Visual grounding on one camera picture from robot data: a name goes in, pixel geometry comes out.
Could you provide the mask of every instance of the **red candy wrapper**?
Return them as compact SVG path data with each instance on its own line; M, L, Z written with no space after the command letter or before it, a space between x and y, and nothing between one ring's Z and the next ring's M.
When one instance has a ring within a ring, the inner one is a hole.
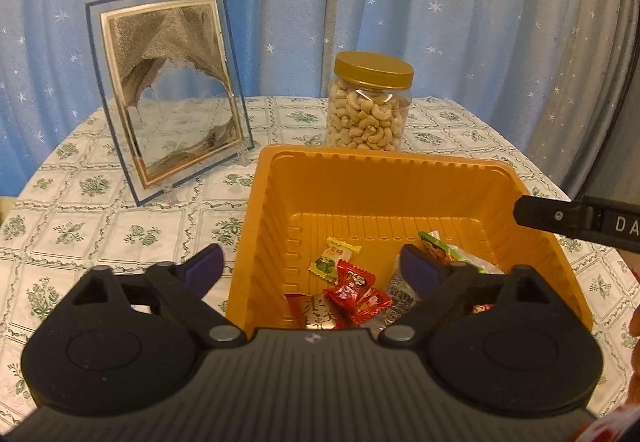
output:
M298 328L308 330L339 330L347 323L333 302L323 294L305 296L285 294Z
M362 299L367 290L373 287L376 277L372 273L344 260L338 262L337 270L337 286L324 289L323 292L347 312L355 313L358 301Z
M350 314L349 319L354 325L361 325L388 309L392 304L393 301L387 294L377 288L370 288L358 301L356 311Z

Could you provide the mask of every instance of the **tablecloth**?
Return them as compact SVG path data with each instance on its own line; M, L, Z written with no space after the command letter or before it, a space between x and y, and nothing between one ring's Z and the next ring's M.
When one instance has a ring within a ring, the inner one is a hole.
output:
M0 430L8 431L34 407L20 370L25 342L91 266L141 272L153 262L185 260L218 242L226 269L205 300L225 311L260 149L319 145L326 121L324 99L249 98L246 104L257 146L252 163L231 161L195 178L176 190L177 204L155 200L136 207L102 109L80 124L25 186L0 227ZM403 141L411 151L504 161L533 195L566 199L521 152L455 102L416 99ZM635 339L627 326L640 302L638 284L612 248L559 241L594 314L604 372L590 408L603 414L625 398L632 375Z

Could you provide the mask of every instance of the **green snack package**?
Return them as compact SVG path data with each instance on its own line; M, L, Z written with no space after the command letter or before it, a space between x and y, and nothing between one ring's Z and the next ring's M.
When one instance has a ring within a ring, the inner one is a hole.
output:
M320 258L311 262L309 270L320 276L320 278L335 282L338 279L338 270L336 269L338 260L348 262L354 254L359 252L359 245L351 245L342 240L329 237L326 241L326 249L322 252Z

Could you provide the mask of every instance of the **purple gripper pad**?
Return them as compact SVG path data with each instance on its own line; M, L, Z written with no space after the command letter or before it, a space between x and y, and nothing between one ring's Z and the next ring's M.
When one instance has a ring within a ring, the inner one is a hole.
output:
M400 273L421 300L427 299L449 276L449 269L413 244L400 250Z

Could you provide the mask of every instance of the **metal screw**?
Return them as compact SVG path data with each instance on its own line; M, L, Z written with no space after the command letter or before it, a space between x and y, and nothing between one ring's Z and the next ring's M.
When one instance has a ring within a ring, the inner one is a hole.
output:
M214 341L228 343L238 339L242 332L233 325L218 325L209 330L209 337Z
M409 325L391 325L384 329L384 333L389 339L398 343L410 341L415 336L415 330Z

